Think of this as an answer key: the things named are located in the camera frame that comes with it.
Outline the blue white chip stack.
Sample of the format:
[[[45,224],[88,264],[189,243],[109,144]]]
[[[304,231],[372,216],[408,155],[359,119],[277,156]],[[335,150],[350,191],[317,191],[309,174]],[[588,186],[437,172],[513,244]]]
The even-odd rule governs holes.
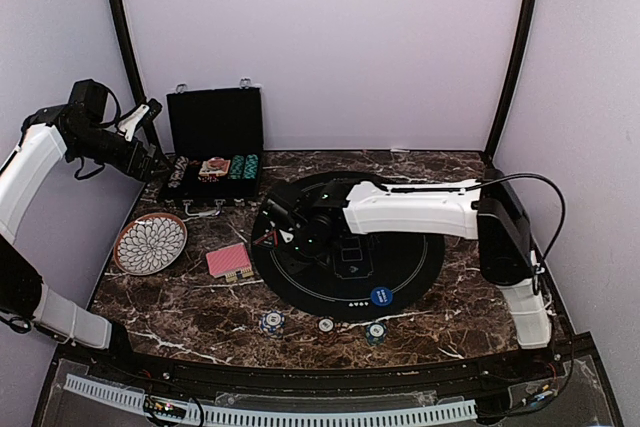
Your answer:
[[[271,338],[281,338],[284,335],[285,316],[279,311],[265,313],[259,322],[261,332]]]

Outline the brown white chip stack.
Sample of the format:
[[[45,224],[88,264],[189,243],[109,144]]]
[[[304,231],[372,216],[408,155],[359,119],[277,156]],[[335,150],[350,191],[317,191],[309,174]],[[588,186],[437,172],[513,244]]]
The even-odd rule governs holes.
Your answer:
[[[317,328],[321,334],[328,335],[335,330],[335,322],[330,317],[323,317],[318,320]]]

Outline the teal blue chip stack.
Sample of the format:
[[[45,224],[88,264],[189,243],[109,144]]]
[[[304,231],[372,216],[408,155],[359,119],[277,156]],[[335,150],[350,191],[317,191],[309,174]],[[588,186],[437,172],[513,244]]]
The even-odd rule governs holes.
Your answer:
[[[365,327],[365,339],[371,346],[380,345],[387,336],[387,327],[381,322],[373,322]]]

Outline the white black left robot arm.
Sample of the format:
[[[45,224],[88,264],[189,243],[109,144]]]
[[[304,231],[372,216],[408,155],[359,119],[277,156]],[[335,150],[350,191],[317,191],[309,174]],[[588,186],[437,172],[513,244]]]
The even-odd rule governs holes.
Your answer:
[[[141,142],[161,111],[151,99],[105,127],[86,101],[44,108],[23,123],[21,140],[1,168],[1,320],[18,333],[31,329],[63,344],[104,351],[101,364],[120,383],[141,374],[126,328],[55,292],[15,248],[19,226],[42,183],[61,160],[91,159],[146,182],[166,159],[155,142]]]

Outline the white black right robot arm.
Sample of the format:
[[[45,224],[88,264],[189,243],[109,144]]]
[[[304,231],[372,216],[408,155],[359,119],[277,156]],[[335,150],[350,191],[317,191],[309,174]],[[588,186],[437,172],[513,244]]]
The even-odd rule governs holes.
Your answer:
[[[373,321],[435,284],[449,237],[473,241],[482,277],[504,297],[522,350],[521,381],[549,363],[552,324],[540,287],[544,258],[529,216],[498,170],[443,184],[399,184],[359,172],[276,183],[260,205],[251,255],[264,282],[306,313]]]

